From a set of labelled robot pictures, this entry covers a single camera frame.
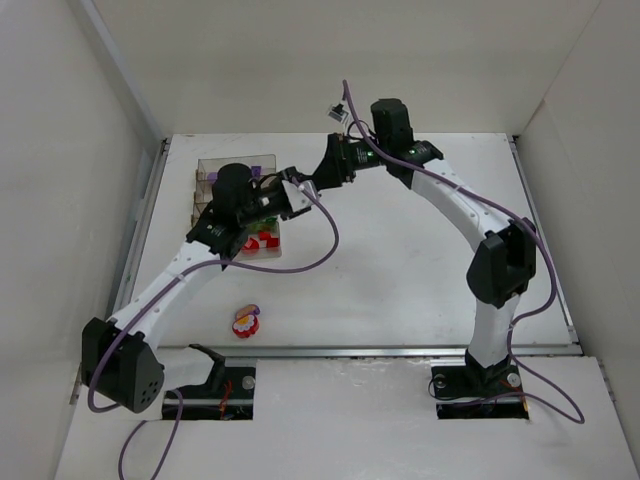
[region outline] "bolt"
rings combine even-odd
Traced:
[[[520,375],[518,375],[517,373],[510,373],[509,375],[507,375],[507,382],[509,382],[509,385],[511,385],[512,387],[519,387],[520,385],[522,385]]]
[[[438,389],[444,388],[447,386],[445,380],[446,380],[446,377],[441,373],[439,373],[435,377],[433,377],[433,385]]]
[[[256,379],[250,375],[247,375],[242,379],[242,388],[245,390],[252,390],[256,386]]]

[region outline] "robotic arm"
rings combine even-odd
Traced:
[[[461,183],[435,146],[414,140],[402,102],[379,100],[371,112],[377,144],[383,151]],[[328,136],[325,156],[311,176],[292,167],[261,185],[244,165],[223,167],[212,185],[213,200],[165,270],[107,322],[94,318],[85,326],[83,383],[136,413],[146,409],[162,390],[216,385],[224,358],[215,352],[191,345],[160,353],[158,346],[169,322],[179,318],[180,309],[233,260],[247,241],[249,224],[272,216],[295,218],[311,209],[318,191],[353,182],[357,171],[382,165],[435,205],[475,252],[467,283],[477,308],[465,355],[465,376],[474,391],[495,383],[509,368],[507,333],[520,295],[535,275],[535,243],[502,213],[431,177],[389,164],[364,141],[341,134]],[[112,348],[116,338],[121,341]]]

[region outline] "wall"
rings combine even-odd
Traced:
[[[599,0],[96,0],[165,134],[324,132],[352,83],[416,131],[520,133]]]
[[[640,2],[602,0],[519,142],[585,352],[640,461]]]
[[[142,149],[64,0],[0,1],[0,471],[51,476]]]

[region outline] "purple cable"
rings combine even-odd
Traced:
[[[540,398],[537,395],[533,395],[531,393],[525,393],[525,392],[503,393],[501,395],[496,395],[494,397],[475,400],[475,401],[472,401],[472,402],[459,403],[457,405],[462,406],[462,407],[470,407],[470,406],[474,406],[474,405],[482,405],[484,403],[487,403],[487,402],[490,402],[490,401],[493,401],[493,400],[498,400],[498,399],[504,398],[504,397],[516,397],[516,396],[517,397],[529,397],[529,398],[532,398],[534,400],[539,401],[543,405],[546,405],[547,407],[551,408],[553,411],[559,413],[560,415],[562,415],[563,417],[571,420],[572,422],[575,422],[575,423],[578,423],[578,424],[583,424],[585,422],[585,418],[584,418],[584,415],[582,413],[582,410],[580,410],[580,407],[578,407],[578,404],[569,396],[569,394],[567,394],[559,385],[555,384],[553,381],[551,381],[548,378],[544,377],[543,375],[535,372],[530,367],[524,365],[520,360],[518,360],[516,358],[516,356],[513,353],[513,345],[512,345],[512,343],[513,343],[513,328],[521,320],[524,320],[525,318],[528,318],[528,317],[533,317],[534,315],[538,315],[539,313],[542,313],[545,310],[547,310],[553,304],[553,302],[556,299],[556,296],[558,294],[558,283],[556,281],[556,274],[555,274],[555,269],[553,267],[553,262],[551,261],[551,257],[549,256],[549,253],[547,252],[547,249],[545,248],[544,244],[542,243],[542,240],[540,239],[540,237],[538,237],[536,232],[534,232],[533,229],[522,218],[520,218],[518,215],[516,215],[512,211],[508,210],[507,208],[503,207],[502,205],[499,205],[499,204],[495,203],[492,200],[489,200],[489,199],[484,198],[484,197],[482,197],[482,196],[480,196],[480,195],[478,195],[478,194],[476,194],[474,192],[471,192],[471,191],[467,190],[466,188],[461,187],[457,183],[452,182],[451,180],[449,180],[446,177],[438,175],[437,173],[430,172],[430,171],[425,170],[424,168],[418,167],[416,165],[412,165],[411,163],[405,162],[405,161],[400,160],[398,158],[394,158],[391,155],[388,155],[387,153],[382,151],[380,149],[380,147],[378,147],[378,145],[376,145],[375,142],[371,139],[371,137],[369,137],[369,135],[365,131],[364,127],[362,126],[362,122],[360,121],[360,118],[358,118],[358,113],[356,112],[356,109],[355,109],[355,106],[354,106],[353,98],[351,96],[351,91],[349,90],[349,83],[346,80],[343,80],[342,81],[342,86],[343,86],[343,89],[344,89],[343,99],[346,100],[347,104],[349,105],[349,110],[351,110],[351,115],[353,115],[353,120],[355,122],[355,125],[356,125],[358,131],[362,135],[363,140],[365,142],[367,142],[367,145],[369,145],[369,147],[371,147],[371,149],[375,153],[377,153],[380,158],[382,158],[382,159],[384,159],[384,160],[386,160],[388,162],[395,163],[396,165],[400,165],[402,167],[409,168],[409,169],[414,170],[416,172],[420,172],[420,173],[422,173],[424,175],[427,175],[428,177],[434,178],[434,179],[438,180],[439,182],[442,182],[442,183],[444,183],[445,185],[447,185],[447,186],[449,186],[451,188],[457,189],[463,195],[465,195],[465,196],[467,196],[467,197],[469,197],[469,198],[471,198],[471,199],[473,199],[473,200],[475,200],[477,202],[483,203],[483,204],[485,204],[485,205],[487,205],[489,207],[492,207],[492,208],[498,210],[499,212],[504,213],[506,216],[510,217],[511,219],[513,219],[516,223],[518,223],[518,225],[523,227],[524,230],[527,232],[527,234],[529,236],[531,236],[531,238],[535,241],[536,246],[540,250],[540,253],[542,254],[542,258],[544,259],[544,263],[545,263],[545,265],[547,267],[547,270],[549,272],[549,278],[551,280],[551,293],[549,294],[549,298],[547,299],[547,301],[541,307],[538,307],[535,310],[531,310],[529,312],[523,313],[522,315],[518,315],[516,318],[514,318],[511,321],[511,328],[510,328],[509,333],[507,335],[507,351],[509,353],[509,357],[511,357],[511,360],[513,360],[513,363],[515,363],[521,369],[529,372],[534,377],[536,377],[536,378],[542,380],[543,382],[545,382],[546,384],[550,385],[558,393],[560,393],[560,395],[562,395],[569,402],[569,404],[574,408],[574,410],[578,414],[578,418],[573,417],[570,414],[560,410],[555,405],[552,405],[547,400],[544,400],[543,398]]]
[[[167,446],[164,447],[164,451],[162,452],[162,456],[160,457],[160,461],[158,462],[158,466],[156,467],[155,472],[153,472],[153,475],[151,476],[151,480],[155,480],[160,473],[160,470],[162,469],[162,465],[167,458],[167,454],[169,453],[169,449],[173,444],[173,440],[176,438],[176,432],[178,431],[178,425],[180,424],[180,417],[182,417],[182,409],[184,408],[182,394],[179,390],[171,391],[175,393],[176,397],[178,397],[178,411],[176,412],[176,420],[173,423],[173,429],[171,430],[171,435],[169,435],[169,440],[167,440]],[[131,433],[125,440],[124,445],[122,446],[122,450],[120,450],[120,456],[118,457],[118,477],[120,478],[120,480],[127,480],[124,476],[123,468],[124,455],[125,453],[127,453],[127,447],[129,446],[129,443],[131,443],[131,440],[133,440],[133,437],[135,437],[136,433],[138,433],[138,430],[140,430],[145,423],[147,423],[147,420],[142,420],[138,425],[136,425],[136,428],[131,431]]]
[[[298,183],[295,180],[293,180],[293,183],[296,186],[298,186]],[[192,265],[191,267],[185,269],[181,273],[181,275],[186,277],[187,275],[189,275],[190,273],[195,272],[196,270],[199,270],[199,269],[204,268],[204,267],[213,266],[213,265],[228,265],[230,267],[243,268],[245,270],[252,270],[254,272],[262,272],[262,273],[287,273],[287,274],[289,274],[289,273],[303,273],[303,272],[307,272],[307,271],[317,267],[318,265],[321,265],[324,262],[326,262],[335,253],[335,251],[338,248],[338,244],[340,242],[340,234],[338,232],[338,226],[336,225],[336,222],[333,219],[333,217],[331,216],[331,214],[329,213],[329,211],[318,200],[316,200],[313,197],[313,195],[309,194],[305,190],[303,190],[302,193],[304,193],[309,198],[309,200],[311,200],[313,202],[313,204],[324,214],[324,216],[327,217],[327,220],[331,224],[331,229],[333,230],[333,235],[334,235],[333,246],[331,247],[331,250],[329,250],[329,252],[327,252],[327,254],[325,256],[323,256],[320,260],[317,260],[317,261],[315,261],[315,262],[313,262],[310,265],[307,265],[305,267],[282,268],[282,269],[258,267],[256,265],[247,265],[245,263],[234,262],[232,260],[209,260],[209,261],[206,261],[206,262],[198,263],[196,265]],[[104,371],[104,369],[105,369],[105,367],[107,365],[107,362],[109,361],[109,359],[113,355],[113,352],[116,351],[116,349],[118,348],[118,346],[120,345],[122,340],[127,336],[127,334],[131,331],[131,329],[149,312],[149,310],[151,310],[153,308],[153,306],[156,303],[158,303],[160,301],[160,299],[162,299],[162,297],[164,297],[169,291],[171,291],[171,289],[173,287],[178,285],[180,283],[180,281],[181,281],[180,277],[177,277],[177,278],[173,279],[171,282],[169,282],[162,290],[160,290],[156,294],[156,296],[151,299],[151,301],[148,304],[146,304],[144,307],[142,307],[140,309],[140,311],[122,329],[122,331],[116,336],[116,338],[113,340],[111,345],[109,345],[107,350],[104,352],[104,355],[102,356],[102,358],[100,358],[100,361],[98,362],[98,365],[96,366],[96,369],[95,369],[95,371],[93,373],[93,376],[91,377],[91,381],[89,382],[89,392],[88,392],[88,395],[87,395],[87,403],[89,404],[89,409],[92,412],[94,412],[94,413],[104,413],[104,412],[108,412],[108,411],[111,411],[111,410],[114,410],[114,409],[118,408],[118,405],[115,404],[115,403],[113,405],[109,405],[109,406],[106,406],[106,407],[98,407],[95,404],[94,396],[95,396],[95,392],[96,392],[96,387],[98,385],[98,379],[100,378],[100,375],[102,375],[102,372]]]

